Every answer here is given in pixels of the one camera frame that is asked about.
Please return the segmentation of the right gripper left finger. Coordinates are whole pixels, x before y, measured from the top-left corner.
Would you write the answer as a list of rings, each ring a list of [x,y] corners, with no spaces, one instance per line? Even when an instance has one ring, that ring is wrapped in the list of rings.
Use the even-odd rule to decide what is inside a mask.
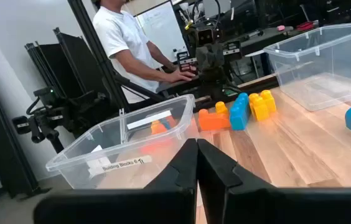
[[[188,139],[164,170],[142,189],[66,190],[43,198],[34,223],[195,223],[196,139]]]

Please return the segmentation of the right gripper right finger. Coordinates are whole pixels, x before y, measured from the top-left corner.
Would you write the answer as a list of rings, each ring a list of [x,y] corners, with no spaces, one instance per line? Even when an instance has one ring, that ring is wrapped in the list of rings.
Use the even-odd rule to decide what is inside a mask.
[[[279,188],[204,139],[198,180],[209,223],[351,223],[351,188]]]

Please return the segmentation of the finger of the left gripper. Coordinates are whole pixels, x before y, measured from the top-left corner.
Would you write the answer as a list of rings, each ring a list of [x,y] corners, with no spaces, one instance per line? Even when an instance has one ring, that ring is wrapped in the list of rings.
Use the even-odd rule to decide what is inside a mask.
[[[210,68],[222,68],[223,64],[225,63],[225,59],[223,56],[223,47],[221,44],[212,44],[210,47],[211,53],[211,62]]]
[[[197,65],[200,70],[204,70],[210,67],[208,60],[209,46],[209,44],[206,44],[202,47],[196,48],[195,57],[197,59]]]

